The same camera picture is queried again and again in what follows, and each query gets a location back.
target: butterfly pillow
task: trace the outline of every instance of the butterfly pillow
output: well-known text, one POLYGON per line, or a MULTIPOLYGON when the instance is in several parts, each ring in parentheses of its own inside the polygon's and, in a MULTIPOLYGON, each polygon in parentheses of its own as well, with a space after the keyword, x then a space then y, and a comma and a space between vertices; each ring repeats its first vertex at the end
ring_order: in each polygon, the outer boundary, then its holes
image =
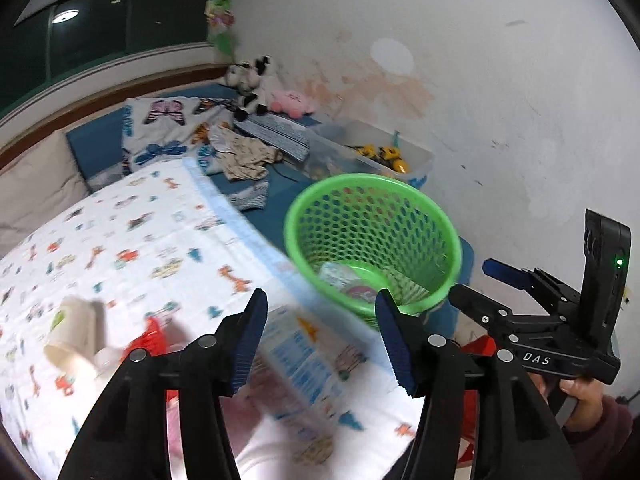
POLYGON ((170 158, 193 156, 208 142, 203 131, 227 116, 232 101, 199 97, 127 99, 122 127, 123 174, 170 158))

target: white blanket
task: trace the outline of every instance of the white blanket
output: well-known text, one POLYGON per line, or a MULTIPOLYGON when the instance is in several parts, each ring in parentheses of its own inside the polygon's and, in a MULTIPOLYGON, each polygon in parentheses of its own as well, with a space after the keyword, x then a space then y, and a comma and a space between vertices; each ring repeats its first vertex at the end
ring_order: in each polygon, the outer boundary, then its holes
MULTIPOLYGON (((350 409, 333 452, 294 467, 306 478, 382 478, 410 442, 422 401, 397 386, 380 335, 317 294, 190 158, 159 162, 91 195, 0 262, 0 409, 36 473, 57 478, 96 399, 93 384, 71 384, 42 352, 62 298, 101 303, 103 344, 124 348, 149 312, 170 311, 189 341, 213 333, 255 287, 270 309, 301 305, 367 357, 344 383, 350 409)), ((293 458, 266 419, 238 465, 245 479, 277 480, 293 458), (279 463, 279 472, 263 470, 266 463, 279 463)))

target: black handle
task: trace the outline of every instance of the black handle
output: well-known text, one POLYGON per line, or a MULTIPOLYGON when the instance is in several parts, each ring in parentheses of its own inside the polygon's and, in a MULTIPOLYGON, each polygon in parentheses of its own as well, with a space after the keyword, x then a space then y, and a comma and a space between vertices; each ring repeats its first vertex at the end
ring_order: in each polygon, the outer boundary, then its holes
POLYGON ((484 358, 474 480, 578 480, 574 455, 544 399, 513 355, 484 358))
POLYGON ((214 393, 210 372, 202 358, 216 346, 202 348, 199 340, 182 351, 180 364, 180 428, 184 466, 190 480, 240 480, 220 399, 214 393))
POLYGON ((437 368, 424 398, 420 424, 404 470, 407 480, 450 480, 456 473, 460 449, 465 369, 462 353, 451 341, 443 347, 427 347, 437 354, 437 368))
POLYGON ((546 397, 546 400, 549 403, 549 409, 551 410, 551 413, 554 414, 558 426, 562 428, 574 412, 574 409, 578 404, 578 399, 564 393, 564 391, 560 389, 559 380, 547 382, 547 385, 547 391, 550 390, 550 393, 546 397))
POLYGON ((124 359, 82 425, 59 480, 171 479, 158 365, 143 349, 124 359))

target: cow plush toy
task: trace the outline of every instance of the cow plush toy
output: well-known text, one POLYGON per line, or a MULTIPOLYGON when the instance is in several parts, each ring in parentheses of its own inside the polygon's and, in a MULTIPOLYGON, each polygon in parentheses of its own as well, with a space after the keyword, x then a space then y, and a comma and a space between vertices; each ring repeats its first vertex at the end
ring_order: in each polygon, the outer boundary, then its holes
POLYGON ((234 111, 236 121, 244 121, 249 114, 267 113, 271 91, 282 87, 270 56, 260 57, 253 64, 242 62, 232 65, 217 82, 238 92, 234 111))

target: clothing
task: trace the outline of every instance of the clothing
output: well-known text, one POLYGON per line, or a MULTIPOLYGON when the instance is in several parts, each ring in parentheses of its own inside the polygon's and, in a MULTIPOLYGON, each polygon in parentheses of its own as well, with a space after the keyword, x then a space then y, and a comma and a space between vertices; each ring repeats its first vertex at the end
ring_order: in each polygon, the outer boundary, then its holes
POLYGON ((260 180, 267 176, 265 164, 282 160, 282 154, 260 139, 243 137, 222 126, 209 131, 209 142, 225 176, 231 180, 260 180))
POLYGON ((594 428, 581 433, 563 430, 574 450, 584 480, 604 480, 603 472, 631 434, 631 413, 609 396, 602 399, 603 412, 594 428))
POLYGON ((268 193, 269 183, 262 181, 237 193, 226 195, 226 198, 238 211, 248 211, 250 209, 264 209, 267 206, 268 193))

